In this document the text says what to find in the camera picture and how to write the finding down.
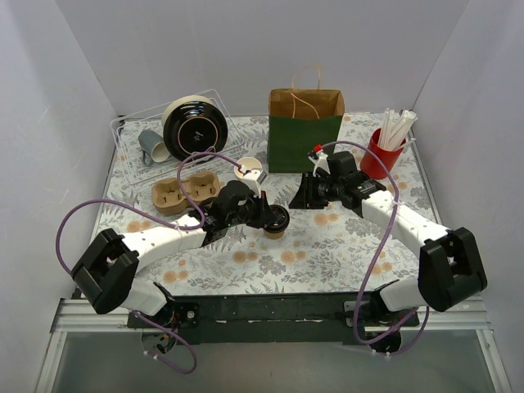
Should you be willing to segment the single paper cup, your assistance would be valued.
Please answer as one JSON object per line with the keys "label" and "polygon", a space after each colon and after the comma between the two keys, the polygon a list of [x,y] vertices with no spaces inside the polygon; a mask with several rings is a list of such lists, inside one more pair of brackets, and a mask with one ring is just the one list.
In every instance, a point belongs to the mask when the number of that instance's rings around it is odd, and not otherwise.
{"label": "single paper cup", "polygon": [[283,235],[284,235],[285,231],[284,230],[281,230],[279,232],[274,232],[274,231],[268,231],[268,230],[264,230],[264,235],[269,238],[269,239],[272,239],[272,240],[276,240],[276,239],[279,239],[281,238]]}

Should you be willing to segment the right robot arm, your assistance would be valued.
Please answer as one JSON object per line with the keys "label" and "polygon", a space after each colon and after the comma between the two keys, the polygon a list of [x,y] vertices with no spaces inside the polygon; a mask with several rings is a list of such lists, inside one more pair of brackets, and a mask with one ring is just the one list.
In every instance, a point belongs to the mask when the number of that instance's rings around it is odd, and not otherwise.
{"label": "right robot arm", "polygon": [[317,148],[308,157],[314,168],[302,175],[290,208],[320,210],[339,201],[359,217],[388,229],[418,257],[418,276],[370,292],[358,308],[360,319],[386,326],[408,309],[429,306],[444,312],[486,289],[472,232],[448,229],[401,205],[385,186],[357,169],[348,151],[329,156]]}

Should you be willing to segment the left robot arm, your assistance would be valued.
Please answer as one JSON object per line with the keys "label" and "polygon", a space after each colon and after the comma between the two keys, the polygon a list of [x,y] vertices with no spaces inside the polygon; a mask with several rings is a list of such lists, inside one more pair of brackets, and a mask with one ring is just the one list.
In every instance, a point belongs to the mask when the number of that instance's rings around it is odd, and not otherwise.
{"label": "left robot arm", "polygon": [[149,264],[179,251],[207,246],[237,225],[267,228],[273,225],[265,192],[257,196],[240,181],[230,181],[219,195],[189,210],[168,227],[118,234],[112,228],[95,236],[72,270],[72,278],[97,314],[118,307],[137,310],[156,327],[168,326],[174,307],[159,285],[136,278]]}

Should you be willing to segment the black cup lid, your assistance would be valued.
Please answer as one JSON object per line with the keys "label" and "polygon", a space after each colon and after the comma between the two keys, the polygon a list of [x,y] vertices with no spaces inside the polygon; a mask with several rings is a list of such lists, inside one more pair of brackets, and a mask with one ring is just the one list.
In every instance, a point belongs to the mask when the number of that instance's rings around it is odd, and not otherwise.
{"label": "black cup lid", "polygon": [[267,225],[264,230],[268,233],[283,233],[290,223],[290,215],[287,209],[280,205],[270,205],[269,208],[275,220]]}

